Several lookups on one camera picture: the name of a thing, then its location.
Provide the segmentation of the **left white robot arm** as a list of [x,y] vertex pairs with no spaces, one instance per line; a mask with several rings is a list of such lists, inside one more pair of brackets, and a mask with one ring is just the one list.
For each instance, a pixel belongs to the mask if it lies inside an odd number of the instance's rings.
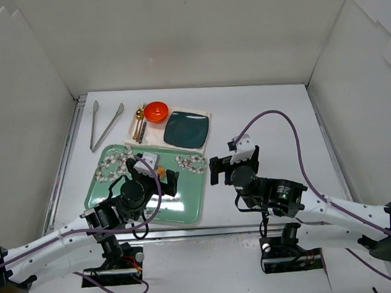
[[82,269],[117,265],[124,255],[117,235],[147,227],[159,212],[145,215],[152,196],[177,193],[179,173],[157,173],[158,156],[127,159],[127,174],[109,186],[108,196],[57,231],[18,248],[0,246],[0,293],[29,293],[35,286]]

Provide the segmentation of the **silver metal tongs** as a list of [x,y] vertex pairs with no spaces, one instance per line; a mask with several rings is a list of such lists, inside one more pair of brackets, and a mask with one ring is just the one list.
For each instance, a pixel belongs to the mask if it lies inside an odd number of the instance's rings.
[[100,104],[99,101],[95,100],[92,105],[92,119],[91,119],[91,129],[90,129],[90,143],[89,149],[92,153],[96,152],[101,144],[104,142],[105,138],[109,134],[109,131],[113,128],[115,123],[118,121],[120,116],[124,113],[124,104],[120,103],[117,110],[115,111],[114,116],[109,120],[107,125],[103,130],[99,127],[98,124],[98,114],[99,114]]

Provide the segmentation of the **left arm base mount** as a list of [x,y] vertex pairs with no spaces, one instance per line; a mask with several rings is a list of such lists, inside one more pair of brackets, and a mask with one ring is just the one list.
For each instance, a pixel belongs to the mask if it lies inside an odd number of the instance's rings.
[[123,257],[111,265],[86,269],[82,273],[104,287],[137,285],[143,280],[143,245],[122,243]]

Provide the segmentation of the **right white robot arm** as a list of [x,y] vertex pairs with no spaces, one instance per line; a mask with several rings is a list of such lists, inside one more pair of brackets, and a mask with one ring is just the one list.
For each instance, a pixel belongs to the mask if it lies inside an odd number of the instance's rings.
[[245,203],[243,211],[261,213],[261,234],[269,217],[289,218],[282,236],[270,243],[271,250],[286,254],[323,247],[353,248],[391,262],[391,202],[364,205],[316,194],[298,182],[258,177],[259,146],[245,137],[232,149],[232,156],[210,159],[210,183],[217,185],[219,174],[224,173],[224,183],[236,191],[235,200]]

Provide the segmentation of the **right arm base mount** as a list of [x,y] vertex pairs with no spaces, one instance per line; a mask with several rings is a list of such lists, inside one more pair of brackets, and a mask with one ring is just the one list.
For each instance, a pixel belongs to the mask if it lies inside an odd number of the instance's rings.
[[260,267],[265,274],[289,273],[324,269],[324,259],[320,248],[306,250],[299,246],[297,230],[301,224],[286,224],[279,237],[265,237],[261,232]]

